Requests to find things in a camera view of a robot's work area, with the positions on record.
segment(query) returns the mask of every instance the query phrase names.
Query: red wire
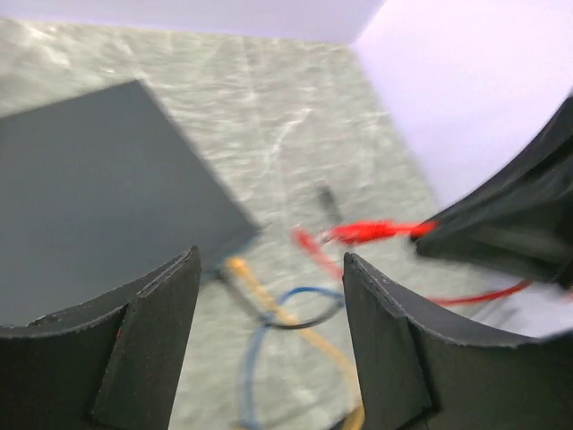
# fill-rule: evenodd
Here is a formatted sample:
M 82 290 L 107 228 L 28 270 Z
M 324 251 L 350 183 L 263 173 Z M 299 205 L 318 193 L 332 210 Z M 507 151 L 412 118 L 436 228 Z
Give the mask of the red wire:
M 293 236 L 295 242 L 303 248 L 312 259 L 322 267 L 328 274 L 330 274 L 336 280 L 342 279 L 344 272 L 338 265 L 328 257 L 321 246 L 314 240 L 314 237 L 302 228 L 293 229 Z M 469 297 L 456 297 L 456 298 L 428 298 L 437 305 L 444 307 L 447 306 L 458 306 L 458 305 L 476 305 L 483 302 L 491 302 L 492 300 L 497 300 L 498 298 L 504 298 L 512 296 L 520 291 L 523 291 L 532 284 L 530 280 L 522 280 L 518 284 L 510 288 L 505 288 L 500 291 L 495 291 L 492 293 L 480 294 L 478 296 Z

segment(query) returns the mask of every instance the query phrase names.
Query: red connector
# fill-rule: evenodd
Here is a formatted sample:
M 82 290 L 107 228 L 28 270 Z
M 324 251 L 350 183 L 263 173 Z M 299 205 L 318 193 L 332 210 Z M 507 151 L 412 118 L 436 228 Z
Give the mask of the red connector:
M 420 237 L 436 227 L 435 222 L 398 224 L 392 220 L 359 221 L 355 224 L 334 227 L 322 235 L 322 239 L 324 242 L 336 241 L 347 245 L 360 245 L 398 235 Z

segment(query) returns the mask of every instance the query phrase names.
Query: marble tile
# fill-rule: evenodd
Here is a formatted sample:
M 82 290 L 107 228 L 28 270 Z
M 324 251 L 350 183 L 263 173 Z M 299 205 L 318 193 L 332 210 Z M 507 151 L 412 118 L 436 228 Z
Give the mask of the marble tile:
M 435 210 L 348 47 L 175 31 L 0 21 L 0 116 L 112 83 L 143 79 L 167 113 L 264 227 L 245 256 L 273 294 L 336 288 L 291 242 L 289 229 L 329 226 L 317 201 L 328 184 L 345 217 L 415 220 Z M 329 246 L 340 261 L 343 249 Z M 475 275 L 419 262 L 400 240 L 359 254 L 427 295 L 465 294 Z M 307 317 L 328 305 L 294 299 Z M 225 429 L 237 419 L 238 371 L 255 324 L 215 282 L 201 292 L 172 430 Z M 346 315 L 318 331 L 352 355 Z M 257 373 L 265 428 L 321 429 L 349 407 L 342 378 L 294 333 L 272 332 Z

